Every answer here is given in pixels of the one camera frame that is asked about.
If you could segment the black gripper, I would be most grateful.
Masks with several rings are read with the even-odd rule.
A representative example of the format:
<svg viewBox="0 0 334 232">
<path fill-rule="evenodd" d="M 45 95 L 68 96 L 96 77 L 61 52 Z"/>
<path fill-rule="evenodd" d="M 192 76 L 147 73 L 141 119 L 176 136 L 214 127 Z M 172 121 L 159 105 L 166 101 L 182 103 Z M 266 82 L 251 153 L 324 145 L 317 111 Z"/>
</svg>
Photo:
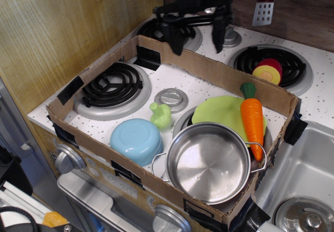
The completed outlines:
<svg viewBox="0 0 334 232">
<path fill-rule="evenodd" d="M 183 52 L 184 38 L 180 27 L 212 25 L 212 41 L 216 52 L 223 49 L 225 31 L 233 21 L 233 0 L 202 0 L 200 5 L 190 5 L 177 1 L 156 7 L 160 30 L 173 53 L 180 56 Z"/>
</svg>

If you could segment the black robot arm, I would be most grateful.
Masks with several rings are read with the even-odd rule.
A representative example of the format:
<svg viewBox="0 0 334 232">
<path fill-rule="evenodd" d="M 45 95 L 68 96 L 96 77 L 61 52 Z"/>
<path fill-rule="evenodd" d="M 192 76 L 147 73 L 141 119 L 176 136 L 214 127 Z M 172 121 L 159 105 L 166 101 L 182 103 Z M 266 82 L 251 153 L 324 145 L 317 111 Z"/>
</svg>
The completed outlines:
<svg viewBox="0 0 334 232">
<path fill-rule="evenodd" d="M 212 25 L 216 52 L 223 49 L 225 30 L 233 21 L 233 0 L 176 0 L 153 9 L 157 26 L 176 55 L 181 55 L 184 40 L 181 28 Z"/>
</svg>

